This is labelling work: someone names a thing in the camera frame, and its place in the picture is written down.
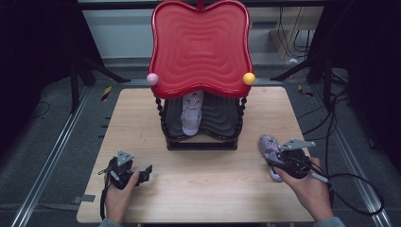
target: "yellow ball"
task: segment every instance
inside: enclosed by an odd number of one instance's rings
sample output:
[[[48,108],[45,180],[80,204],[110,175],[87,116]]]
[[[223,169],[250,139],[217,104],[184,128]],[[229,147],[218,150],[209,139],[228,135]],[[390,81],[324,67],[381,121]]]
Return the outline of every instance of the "yellow ball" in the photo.
[[[244,80],[244,83],[247,85],[253,85],[255,76],[253,73],[246,73],[244,77],[242,78]]]

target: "gray carpet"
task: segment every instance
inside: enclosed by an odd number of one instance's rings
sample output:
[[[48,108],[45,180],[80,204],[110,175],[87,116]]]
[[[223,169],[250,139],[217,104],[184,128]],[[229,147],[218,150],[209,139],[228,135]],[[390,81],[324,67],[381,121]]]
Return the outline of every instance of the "gray carpet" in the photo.
[[[255,74],[259,78],[271,78],[280,75],[289,69],[291,64],[272,64],[255,66]],[[127,79],[143,79],[147,74],[146,67],[110,67],[117,75]],[[91,88],[83,88],[80,92],[89,89],[86,104],[78,117],[78,122],[72,130],[62,154],[44,188],[38,203],[40,205],[63,204],[73,205],[76,196],[84,193],[89,180],[97,153],[102,143],[109,123],[108,117],[112,115],[114,105],[118,99],[119,92],[127,88],[126,85],[117,84],[109,78],[96,73],[96,84]],[[295,115],[299,117],[302,131],[308,131],[317,126],[324,119],[324,111],[319,101],[322,85],[307,84],[305,76],[307,69],[299,72],[293,79],[287,79],[280,84],[286,88]],[[303,85],[306,96],[298,90],[298,84]],[[107,86],[112,86],[106,101],[101,101],[103,92]],[[342,88],[334,86],[334,93]],[[69,79],[62,79],[54,84],[48,85],[42,93],[41,103],[32,114],[32,118],[26,128],[20,133],[9,149],[9,156],[1,161],[0,165],[0,226],[10,226],[14,216],[25,200],[37,177],[44,166],[47,157],[57,143],[62,127],[70,117],[71,93]],[[393,226],[401,226],[401,179],[400,174],[392,166],[386,153],[371,149],[369,138],[361,127],[355,114],[352,102],[348,99],[340,101],[336,105],[337,129],[346,138],[360,166],[363,168],[368,179],[378,187],[383,195],[386,206],[385,211]],[[312,156],[319,157],[324,166],[324,139],[327,132],[328,122],[317,130],[305,135],[305,139],[313,139],[317,147],[311,148]],[[328,144],[329,171],[331,174],[349,172],[341,152],[341,147],[330,136]],[[352,179],[333,180],[335,189],[349,202],[360,209],[366,209],[363,198]],[[334,212],[347,226],[366,227],[376,225],[370,217],[362,216],[343,202],[335,200]],[[26,226],[96,226],[96,224],[80,224],[76,219],[77,211],[66,211],[38,206],[32,213]],[[290,223],[272,223],[274,226],[291,226]],[[311,226],[312,223],[294,223],[292,226]]]

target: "wavy pattern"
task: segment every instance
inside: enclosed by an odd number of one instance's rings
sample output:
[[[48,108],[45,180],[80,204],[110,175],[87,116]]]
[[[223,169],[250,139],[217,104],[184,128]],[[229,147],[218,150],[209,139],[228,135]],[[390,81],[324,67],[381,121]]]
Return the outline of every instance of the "wavy pattern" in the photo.
[[[155,49],[149,71],[159,76],[153,93],[170,99],[196,90],[243,97],[251,86],[242,77],[252,72],[248,52],[247,10],[220,1],[204,10],[166,2],[153,13]]]

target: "gray sneaker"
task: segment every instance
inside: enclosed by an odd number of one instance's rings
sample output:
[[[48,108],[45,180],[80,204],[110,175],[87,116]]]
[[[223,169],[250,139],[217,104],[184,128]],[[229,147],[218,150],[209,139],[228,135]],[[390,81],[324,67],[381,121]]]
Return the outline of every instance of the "gray sneaker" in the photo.
[[[201,105],[203,103],[203,92],[194,92],[183,97],[183,133],[194,135],[198,132],[201,124]]]

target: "white wall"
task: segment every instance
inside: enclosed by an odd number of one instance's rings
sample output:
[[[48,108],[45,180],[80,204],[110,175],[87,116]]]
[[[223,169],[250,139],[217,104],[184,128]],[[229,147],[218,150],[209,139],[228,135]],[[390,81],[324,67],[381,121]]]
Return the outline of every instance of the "white wall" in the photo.
[[[79,2],[112,1],[80,0]],[[153,9],[85,10],[83,15],[103,59],[149,58],[153,50],[150,25],[152,11]]]

